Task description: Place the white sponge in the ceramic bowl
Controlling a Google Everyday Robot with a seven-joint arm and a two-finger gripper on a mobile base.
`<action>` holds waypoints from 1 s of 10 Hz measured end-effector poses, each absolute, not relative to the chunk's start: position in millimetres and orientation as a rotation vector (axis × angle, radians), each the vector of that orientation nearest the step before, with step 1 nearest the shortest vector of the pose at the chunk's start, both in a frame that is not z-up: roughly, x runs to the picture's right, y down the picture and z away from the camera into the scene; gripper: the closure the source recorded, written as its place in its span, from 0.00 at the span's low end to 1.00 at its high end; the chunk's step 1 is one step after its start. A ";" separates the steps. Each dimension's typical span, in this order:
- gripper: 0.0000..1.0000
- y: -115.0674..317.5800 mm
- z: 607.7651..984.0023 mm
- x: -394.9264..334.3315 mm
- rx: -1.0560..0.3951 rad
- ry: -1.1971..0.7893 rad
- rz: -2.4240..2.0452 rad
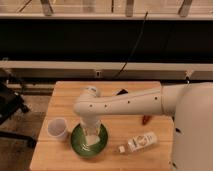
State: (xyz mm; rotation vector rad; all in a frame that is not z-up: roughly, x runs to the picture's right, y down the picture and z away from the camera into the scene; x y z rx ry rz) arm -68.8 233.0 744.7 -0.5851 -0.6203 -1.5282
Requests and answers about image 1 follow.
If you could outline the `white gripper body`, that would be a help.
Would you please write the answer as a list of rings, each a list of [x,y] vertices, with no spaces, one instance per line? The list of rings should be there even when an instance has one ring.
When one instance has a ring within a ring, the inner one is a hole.
[[[87,145],[95,145],[100,141],[101,122],[99,120],[82,119],[80,125],[83,129]]]

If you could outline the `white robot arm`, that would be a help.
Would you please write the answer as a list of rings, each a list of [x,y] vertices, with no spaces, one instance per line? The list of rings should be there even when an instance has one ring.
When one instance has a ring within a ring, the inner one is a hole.
[[[74,103],[88,145],[100,141],[102,115],[168,115],[174,116],[178,100],[186,85],[165,85],[126,94],[101,97],[94,86],[86,87]]]

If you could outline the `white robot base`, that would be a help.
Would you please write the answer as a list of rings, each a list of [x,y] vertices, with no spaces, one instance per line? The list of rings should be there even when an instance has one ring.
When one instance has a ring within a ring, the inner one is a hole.
[[[174,117],[171,171],[213,171],[213,83],[164,86],[162,106]]]

